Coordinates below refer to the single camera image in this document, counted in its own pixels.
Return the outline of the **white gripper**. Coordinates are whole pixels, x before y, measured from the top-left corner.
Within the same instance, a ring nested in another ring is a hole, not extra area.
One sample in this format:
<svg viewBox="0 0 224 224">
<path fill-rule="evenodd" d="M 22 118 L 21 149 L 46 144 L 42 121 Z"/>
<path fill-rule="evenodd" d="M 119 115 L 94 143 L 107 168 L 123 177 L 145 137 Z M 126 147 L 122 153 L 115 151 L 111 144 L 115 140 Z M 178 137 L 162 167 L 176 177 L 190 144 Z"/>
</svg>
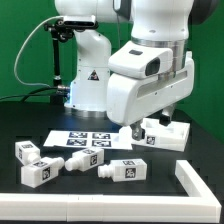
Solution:
<svg viewBox="0 0 224 224">
<path fill-rule="evenodd" d="M 107 116 L 121 126 L 132 124 L 132 138 L 141 140 L 144 130 L 137 121 L 163 109 L 159 123 L 168 126 L 175 111 L 174 103 L 188 97 L 193 85 L 194 61 L 191 52 L 186 55 L 185 67 L 168 78 L 155 75 L 136 80 L 113 74 L 107 88 Z"/>
</svg>

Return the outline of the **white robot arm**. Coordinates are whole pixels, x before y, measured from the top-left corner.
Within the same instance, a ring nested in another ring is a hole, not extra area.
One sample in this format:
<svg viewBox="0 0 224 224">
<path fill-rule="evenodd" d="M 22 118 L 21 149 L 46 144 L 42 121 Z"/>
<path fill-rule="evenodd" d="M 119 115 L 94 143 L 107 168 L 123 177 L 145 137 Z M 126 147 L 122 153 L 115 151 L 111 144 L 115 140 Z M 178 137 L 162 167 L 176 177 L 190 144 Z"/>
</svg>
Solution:
<svg viewBox="0 0 224 224">
<path fill-rule="evenodd" d="M 158 111 L 169 125 L 175 104 L 194 85 L 188 27 L 201 24 L 220 0 L 54 0 L 59 24 L 76 37 L 77 76 L 66 105 L 103 113 L 129 126 Z"/>
</svg>

